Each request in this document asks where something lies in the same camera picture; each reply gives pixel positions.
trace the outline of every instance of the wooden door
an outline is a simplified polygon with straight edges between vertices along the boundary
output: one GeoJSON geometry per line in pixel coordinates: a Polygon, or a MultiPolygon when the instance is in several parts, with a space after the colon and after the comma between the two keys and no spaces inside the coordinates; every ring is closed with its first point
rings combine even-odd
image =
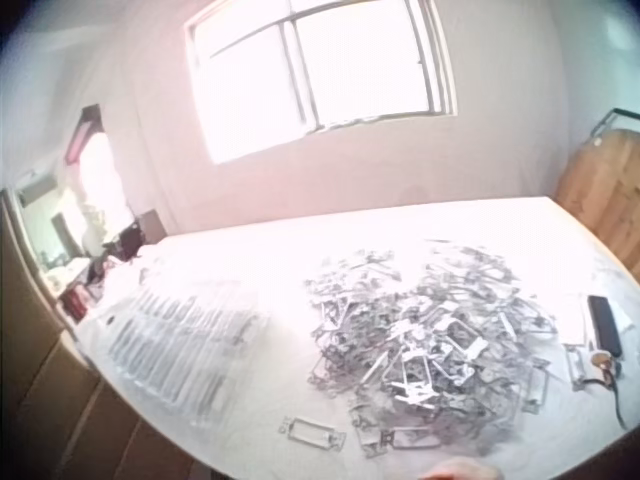
{"type": "Polygon", "coordinates": [[[585,144],[567,166],[556,201],[640,281],[640,133],[611,130],[585,144]]]}

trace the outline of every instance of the black device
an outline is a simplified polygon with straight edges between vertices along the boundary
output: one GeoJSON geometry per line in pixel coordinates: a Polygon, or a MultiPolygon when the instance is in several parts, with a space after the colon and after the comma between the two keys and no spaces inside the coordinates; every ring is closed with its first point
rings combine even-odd
{"type": "Polygon", "coordinates": [[[587,298],[587,302],[596,330],[598,348],[609,352],[613,358],[620,358],[622,356],[622,345],[620,344],[620,335],[618,334],[609,300],[604,297],[590,295],[587,298]]]}

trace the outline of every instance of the white tablecloth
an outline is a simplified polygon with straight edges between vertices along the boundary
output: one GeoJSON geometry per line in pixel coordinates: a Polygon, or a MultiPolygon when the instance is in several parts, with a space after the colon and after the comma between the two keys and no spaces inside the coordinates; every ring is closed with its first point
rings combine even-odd
{"type": "MultiPolygon", "coordinates": [[[[163,264],[160,271],[171,272],[173,280],[247,281],[259,290],[263,308],[271,313],[250,371],[216,429],[197,429],[167,414],[131,388],[107,360],[92,360],[151,425],[198,460],[234,478],[416,479],[451,452],[391,451],[366,459],[346,399],[329,399],[307,382],[318,358],[309,335],[318,314],[302,282],[314,275],[324,258],[361,248],[393,248],[410,263],[425,239],[484,246],[503,255],[541,299],[606,295],[615,305],[625,351],[619,381],[622,413],[629,425],[640,423],[640,287],[588,231],[546,198],[353,212],[165,239],[153,252],[163,264]],[[344,449],[322,451],[287,440],[278,433],[285,416],[314,419],[347,432],[344,449]]],[[[80,327],[81,339],[95,333],[91,320],[80,327]]],[[[538,415],[520,415],[517,435],[484,458],[509,480],[563,473],[624,433],[614,415],[611,392],[597,386],[572,391],[557,340],[541,345],[536,354],[552,361],[546,404],[538,415]]]]}

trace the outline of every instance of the pile of metal brackets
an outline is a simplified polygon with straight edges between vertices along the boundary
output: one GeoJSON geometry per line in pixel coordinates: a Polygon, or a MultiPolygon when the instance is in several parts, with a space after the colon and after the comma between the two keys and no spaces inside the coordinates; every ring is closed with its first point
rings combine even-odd
{"type": "Polygon", "coordinates": [[[419,281],[407,286],[393,252],[325,262],[307,281],[322,321],[309,382],[354,396],[350,414],[368,457],[453,443],[488,452],[520,409],[544,404],[548,362],[530,336],[553,319],[520,290],[503,258],[425,242],[419,281]]]}

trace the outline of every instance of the window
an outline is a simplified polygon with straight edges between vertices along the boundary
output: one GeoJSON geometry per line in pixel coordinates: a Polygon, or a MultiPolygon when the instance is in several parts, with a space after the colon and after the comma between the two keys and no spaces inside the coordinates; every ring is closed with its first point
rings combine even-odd
{"type": "Polygon", "coordinates": [[[432,0],[227,0],[189,31],[216,163],[336,126],[455,109],[432,0]]]}
{"type": "Polygon", "coordinates": [[[110,241],[135,221],[115,168],[98,105],[82,109],[65,160],[67,165],[79,168],[85,215],[99,231],[96,233],[100,244],[110,241]]]}

